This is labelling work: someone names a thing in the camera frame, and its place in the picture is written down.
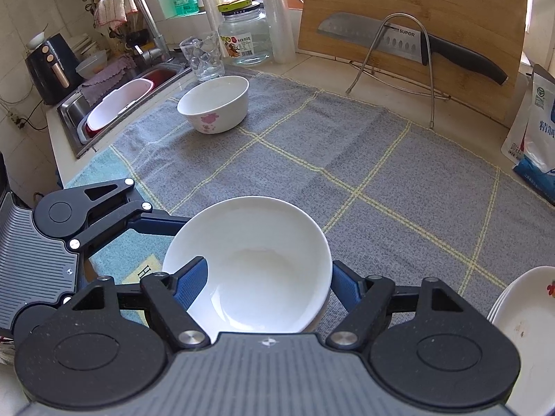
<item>robotic arm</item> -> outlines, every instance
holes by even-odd
[[[153,209],[130,179],[58,191],[34,211],[5,173],[0,184],[0,328],[32,401],[20,416],[512,415],[517,350],[437,278],[397,286],[335,261],[331,290],[348,315],[326,339],[211,344],[187,312],[207,281],[202,257],[135,285],[79,285],[84,259],[126,229],[171,235],[189,219]],[[120,310],[144,311],[148,327]],[[389,327],[406,312],[414,319]]]

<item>white bowl with pink flower pattern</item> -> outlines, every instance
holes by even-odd
[[[201,133],[231,130],[245,119],[249,108],[249,81],[242,76],[222,76],[187,92],[177,110]]]

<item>checkered tablecloth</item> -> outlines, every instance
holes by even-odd
[[[306,211],[334,260],[358,274],[399,285],[437,276],[483,314],[526,270],[555,265],[555,209],[500,168],[386,108],[231,73],[250,81],[239,127],[196,132],[177,112],[187,89],[128,126],[70,185],[131,177],[155,207],[180,216],[243,195],[280,198]],[[127,232],[93,264],[137,282],[162,267],[170,242]],[[318,331],[344,316],[332,296]]]

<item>black knife handle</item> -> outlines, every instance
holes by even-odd
[[[429,48],[432,53],[437,53],[450,60],[454,64],[471,72],[480,73],[502,86],[509,78],[507,74],[495,62],[480,53],[468,48],[449,42],[440,37],[429,36]],[[428,65],[428,49],[426,48],[426,36],[420,36],[422,48],[422,64]]]

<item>faucet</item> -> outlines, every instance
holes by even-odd
[[[148,30],[149,32],[151,32],[154,45],[156,45],[156,48],[153,48],[152,50],[147,51],[145,53],[142,53],[140,49],[138,51],[140,51],[140,54],[143,55],[143,57],[147,62],[152,62],[152,60],[160,57],[164,62],[169,61],[171,59],[171,56],[170,56],[170,50],[168,48],[168,44],[166,43],[166,40],[164,39],[164,36],[162,35],[158,27],[156,26],[156,23],[152,18],[151,11],[148,9],[148,6],[146,5],[146,1],[135,0],[135,4],[137,4],[139,10],[143,13],[144,20],[148,25]]]

